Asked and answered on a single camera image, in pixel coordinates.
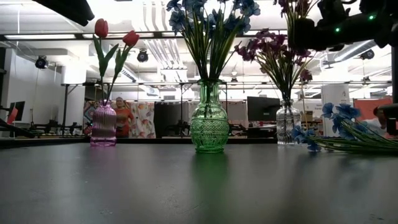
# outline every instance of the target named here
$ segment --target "red tulip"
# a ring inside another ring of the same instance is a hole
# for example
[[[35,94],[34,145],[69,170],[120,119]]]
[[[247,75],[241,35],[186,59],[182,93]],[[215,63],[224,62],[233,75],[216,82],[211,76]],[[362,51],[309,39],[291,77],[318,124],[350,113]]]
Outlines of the red tulip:
[[[95,34],[98,37],[105,38],[108,35],[108,22],[104,19],[98,19],[95,23]]]
[[[132,30],[123,37],[123,42],[129,47],[133,47],[137,44],[138,39],[139,35],[136,34],[134,30]]]

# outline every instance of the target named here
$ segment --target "person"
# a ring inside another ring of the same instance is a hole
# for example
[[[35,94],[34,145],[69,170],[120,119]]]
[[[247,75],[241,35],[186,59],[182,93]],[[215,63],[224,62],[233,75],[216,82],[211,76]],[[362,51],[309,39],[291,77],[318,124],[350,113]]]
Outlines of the person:
[[[380,110],[379,107],[373,109],[373,115],[375,118],[364,120],[367,122],[370,130],[378,133],[380,136],[386,135],[386,117],[384,116],[383,110]]]
[[[121,97],[116,98],[116,137],[128,138],[130,132],[129,119],[134,120],[130,110],[125,107],[124,100]]]

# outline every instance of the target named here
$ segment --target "table surface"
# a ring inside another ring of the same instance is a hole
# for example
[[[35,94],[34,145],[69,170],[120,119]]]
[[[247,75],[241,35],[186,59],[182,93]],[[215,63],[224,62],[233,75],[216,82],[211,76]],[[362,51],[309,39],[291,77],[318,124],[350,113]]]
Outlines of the table surface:
[[[398,157],[304,147],[0,151],[0,223],[398,223]]]

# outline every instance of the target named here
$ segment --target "pink glass vase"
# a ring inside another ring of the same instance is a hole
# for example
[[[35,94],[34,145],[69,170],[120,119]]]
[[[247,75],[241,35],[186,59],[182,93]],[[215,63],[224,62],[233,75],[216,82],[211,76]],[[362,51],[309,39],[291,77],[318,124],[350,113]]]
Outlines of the pink glass vase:
[[[93,115],[93,129],[90,145],[92,147],[116,145],[116,112],[109,101],[106,105],[101,101]]]

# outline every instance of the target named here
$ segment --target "clear glass vase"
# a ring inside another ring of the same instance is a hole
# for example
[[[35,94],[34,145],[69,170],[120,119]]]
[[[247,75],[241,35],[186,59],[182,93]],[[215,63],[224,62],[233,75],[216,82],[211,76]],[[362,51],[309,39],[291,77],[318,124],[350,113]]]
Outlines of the clear glass vase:
[[[219,101],[221,80],[199,80],[200,102],[193,111],[190,127],[197,152],[223,152],[228,140],[226,111]]]
[[[106,105],[101,101],[93,114],[93,129],[90,145],[104,147],[116,145],[116,112],[109,101]]]
[[[281,109],[276,112],[276,132],[278,144],[295,144],[293,138],[294,126],[301,126],[300,111],[294,107],[293,100],[282,100]]]

